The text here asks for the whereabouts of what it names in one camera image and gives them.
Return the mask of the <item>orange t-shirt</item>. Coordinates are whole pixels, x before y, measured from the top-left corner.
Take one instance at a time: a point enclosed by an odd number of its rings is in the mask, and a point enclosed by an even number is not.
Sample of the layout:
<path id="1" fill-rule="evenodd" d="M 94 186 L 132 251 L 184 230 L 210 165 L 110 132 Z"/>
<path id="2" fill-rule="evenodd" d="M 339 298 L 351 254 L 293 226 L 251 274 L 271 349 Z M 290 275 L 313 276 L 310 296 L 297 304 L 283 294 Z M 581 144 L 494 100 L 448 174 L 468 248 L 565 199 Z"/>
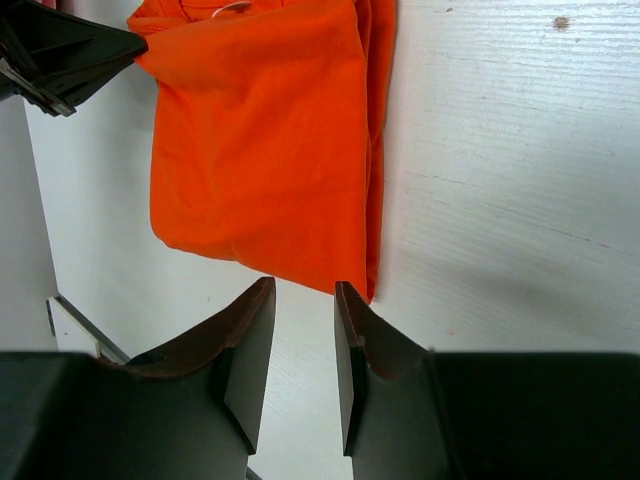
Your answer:
<path id="1" fill-rule="evenodd" d="M 332 293 L 378 284 L 393 1 L 145 1 L 150 223 L 168 247 Z"/>

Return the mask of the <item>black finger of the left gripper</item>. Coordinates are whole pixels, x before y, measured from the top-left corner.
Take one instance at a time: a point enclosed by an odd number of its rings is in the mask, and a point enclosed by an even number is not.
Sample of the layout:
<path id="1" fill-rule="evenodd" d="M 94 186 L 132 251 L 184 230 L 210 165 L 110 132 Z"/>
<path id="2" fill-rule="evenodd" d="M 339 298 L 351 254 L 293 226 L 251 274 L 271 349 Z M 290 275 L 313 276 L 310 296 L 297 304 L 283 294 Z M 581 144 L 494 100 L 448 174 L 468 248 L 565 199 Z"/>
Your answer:
<path id="1" fill-rule="evenodd" d="M 148 50 L 135 33 L 38 1 L 1 3 L 1 99 L 68 117 Z"/>

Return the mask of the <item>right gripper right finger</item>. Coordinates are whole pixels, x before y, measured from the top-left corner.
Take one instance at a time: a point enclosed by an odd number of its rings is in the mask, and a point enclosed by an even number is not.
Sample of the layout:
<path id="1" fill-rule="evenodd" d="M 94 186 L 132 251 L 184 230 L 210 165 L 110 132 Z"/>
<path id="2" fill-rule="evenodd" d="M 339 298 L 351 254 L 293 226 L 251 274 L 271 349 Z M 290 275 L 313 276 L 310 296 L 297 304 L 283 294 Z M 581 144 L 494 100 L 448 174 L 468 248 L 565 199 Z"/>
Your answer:
<path id="1" fill-rule="evenodd" d="M 357 479 L 635 479 L 639 358 L 436 352 L 335 287 L 343 453 Z"/>

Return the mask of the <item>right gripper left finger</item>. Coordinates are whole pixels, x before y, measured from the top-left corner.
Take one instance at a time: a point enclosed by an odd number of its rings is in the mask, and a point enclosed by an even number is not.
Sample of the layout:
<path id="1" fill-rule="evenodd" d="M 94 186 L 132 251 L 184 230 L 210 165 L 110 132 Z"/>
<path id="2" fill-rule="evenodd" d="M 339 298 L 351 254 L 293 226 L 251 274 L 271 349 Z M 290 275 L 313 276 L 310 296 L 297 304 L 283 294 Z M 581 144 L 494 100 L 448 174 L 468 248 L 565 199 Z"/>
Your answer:
<path id="1" fill-rule="evenodd" d="M 1 356 L 5 479 L 246 479 L 257 449 L 276 285 L 125 364 Z"/>

